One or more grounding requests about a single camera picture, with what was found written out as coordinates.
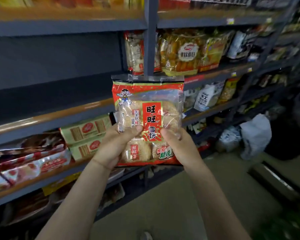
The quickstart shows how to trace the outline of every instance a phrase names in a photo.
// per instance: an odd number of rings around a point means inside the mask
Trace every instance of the tiled floor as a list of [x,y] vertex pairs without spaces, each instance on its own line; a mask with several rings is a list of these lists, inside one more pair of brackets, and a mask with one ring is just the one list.
[[[225,153],[205,160],[248,232],[281,210],[276,199],[247,174],[251,165],[262,160],[300,186],[300,156],[278,161],[262,153],[252,161],[244,161],[238,153]],[[185,172],[97,221],[90,239],[137,240],[144,230],[150,231],[155,240],[207,239]]]

